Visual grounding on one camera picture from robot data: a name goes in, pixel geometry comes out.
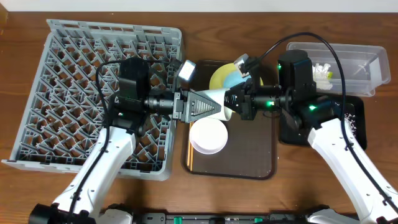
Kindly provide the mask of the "white cup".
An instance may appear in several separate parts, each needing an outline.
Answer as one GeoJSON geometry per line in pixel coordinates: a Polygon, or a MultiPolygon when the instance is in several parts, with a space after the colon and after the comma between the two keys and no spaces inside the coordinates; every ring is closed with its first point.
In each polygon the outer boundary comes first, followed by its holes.
{"type": "Polygon", "coordinates": [[[231,119],[233,110],[224,105],[224,96],[227,90],[228,88],[200,91],[201,95],[210,98],[221,106],[221,111],[209,116],[209,118],[218,119],[220,121],[229,121],[231,119]]]}

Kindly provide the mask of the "food scraps rice pile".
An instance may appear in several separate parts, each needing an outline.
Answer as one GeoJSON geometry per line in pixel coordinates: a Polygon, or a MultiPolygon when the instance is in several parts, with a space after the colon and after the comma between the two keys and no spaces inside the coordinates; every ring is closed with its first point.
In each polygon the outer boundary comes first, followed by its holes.
{"type": "Polygon", "coordinates": [[[348,123],[350,131],[354,137],[357,137],[356,116],[351,113],[345,113],[345,121],[348,123]]]}

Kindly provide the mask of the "light blue bowl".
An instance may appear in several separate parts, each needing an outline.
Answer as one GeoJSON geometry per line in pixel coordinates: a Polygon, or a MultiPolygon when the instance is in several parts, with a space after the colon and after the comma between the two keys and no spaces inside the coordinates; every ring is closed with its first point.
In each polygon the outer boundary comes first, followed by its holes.
{"type": "Polygon", "coordinates": [[[250,75],[247,77],[242,77],[239,71],[232,71],[224,79],[223,88],[232,88],[235,85],[245,82],[249,78],[251,78],[250,75]]]}

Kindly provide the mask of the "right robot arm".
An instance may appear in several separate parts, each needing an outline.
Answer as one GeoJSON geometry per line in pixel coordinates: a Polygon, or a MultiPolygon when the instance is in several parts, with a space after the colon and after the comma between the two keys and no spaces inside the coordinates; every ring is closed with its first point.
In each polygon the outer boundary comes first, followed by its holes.
{"type": "Polygon", "coordinates": [[[279,83],[261,85],[256,58],[234,61],[248,80],[230,88],[224,105],[252,120],[258,111],[278,111],[328,164],[356,210],[360,223],[397,223],[397,191],[382,176],[345,121],[343,96],[337,103],[317,93],[312,61],[303,50],[288,50],[277,61],[279,83]]]}

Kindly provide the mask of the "wooden chopstick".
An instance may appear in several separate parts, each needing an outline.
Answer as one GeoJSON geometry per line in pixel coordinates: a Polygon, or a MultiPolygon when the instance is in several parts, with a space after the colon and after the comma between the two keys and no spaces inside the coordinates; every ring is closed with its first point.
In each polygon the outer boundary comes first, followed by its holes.
{"type": "Polygon", "coordinates": [[[190,163],[191,163],[192,146],[191,146],[190,138],[189,138],[189,134],[190,134],[191,128],[192,128],[192,123],[189,124],[189,129],[188,129],[188,148],[187,148],[187,158],[186,158],[186,165],[187,165],[188,169],[191,169],[190,168],[190,163]]]}
{"type": "Polygon", "coordinates": [[[190,144],[190,153],[189,153],[189,169],[192,171],[193,169],[193,152],[194,152],[193,146],[190,144]]]}

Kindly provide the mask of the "white tissue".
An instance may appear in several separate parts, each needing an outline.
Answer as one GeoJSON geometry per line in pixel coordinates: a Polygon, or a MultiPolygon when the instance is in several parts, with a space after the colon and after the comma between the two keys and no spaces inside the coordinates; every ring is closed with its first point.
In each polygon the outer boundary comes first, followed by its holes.
{"type": "Polygon", "coordinates": [[[317,89],[319,90],[331,90],[333,85],[330,83],[331,77],[333,73],[329,71],[331,65],[329,63],[325,63],[320,65],[316,63],[312,66],[313,72],[313,80],[317,85],[317,89]]]}

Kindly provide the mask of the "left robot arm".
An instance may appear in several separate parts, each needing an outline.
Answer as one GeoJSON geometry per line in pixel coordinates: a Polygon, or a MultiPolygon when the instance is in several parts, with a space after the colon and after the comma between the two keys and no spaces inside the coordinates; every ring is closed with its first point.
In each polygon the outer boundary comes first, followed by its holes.
{"type": "Polygon", "coordinates": [[[70,185],[51,205],[37,204],[29,223],[132,223],[133,214],[113,205],[102,211],[104,198],[120,168],[146,132],[150,114],[190,123],[219,113],[223,105],[190,90],[155,90],[150,86],[151,60],[117,60],[118,92],[105,100],[103,127],[89,157],[70,185]]]}

